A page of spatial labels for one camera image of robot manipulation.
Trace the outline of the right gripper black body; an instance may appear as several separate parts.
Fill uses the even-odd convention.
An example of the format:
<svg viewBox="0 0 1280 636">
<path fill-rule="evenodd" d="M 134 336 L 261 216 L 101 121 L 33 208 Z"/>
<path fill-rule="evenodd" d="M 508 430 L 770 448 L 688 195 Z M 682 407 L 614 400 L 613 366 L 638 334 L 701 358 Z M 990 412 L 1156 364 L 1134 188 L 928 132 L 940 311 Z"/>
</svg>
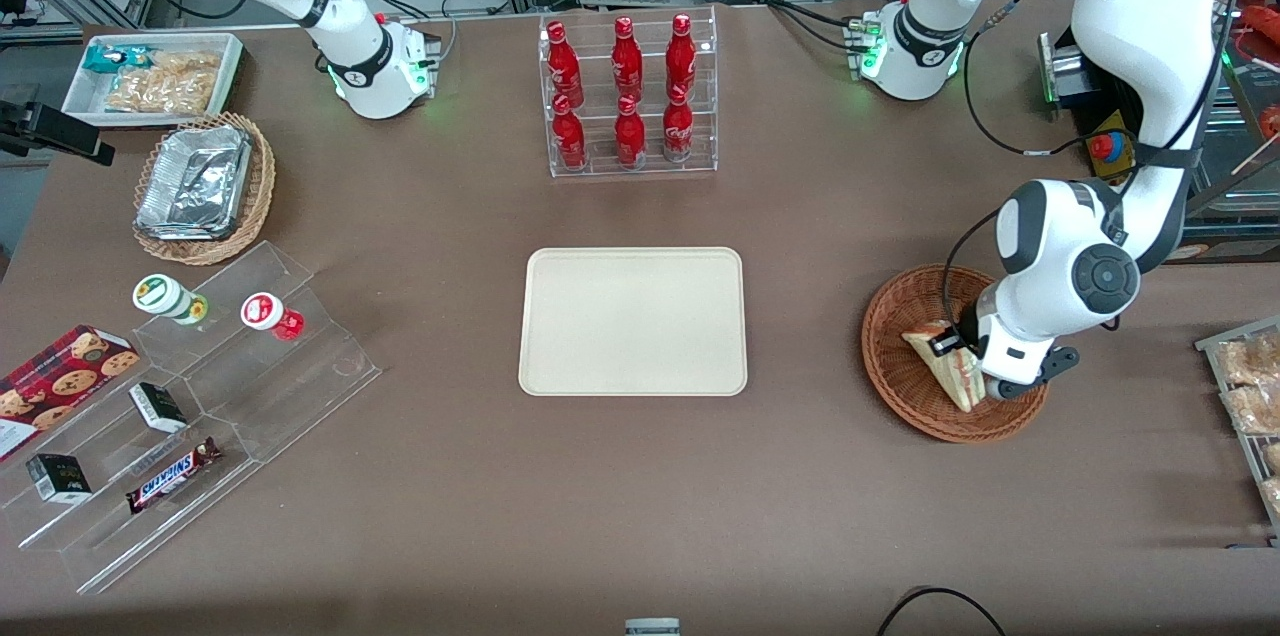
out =
<svg viewBox="0 0 1280 636">
<path fill-rule="evenodd" d="M 14 157 L 27 157 L 32 145 L 26 143 L 22 124 L 28 111 L 27 104 L 33 102 L 40 92 L 40 84 L 1 86 L 1 148 L 3 154 Z"/>
</svg>

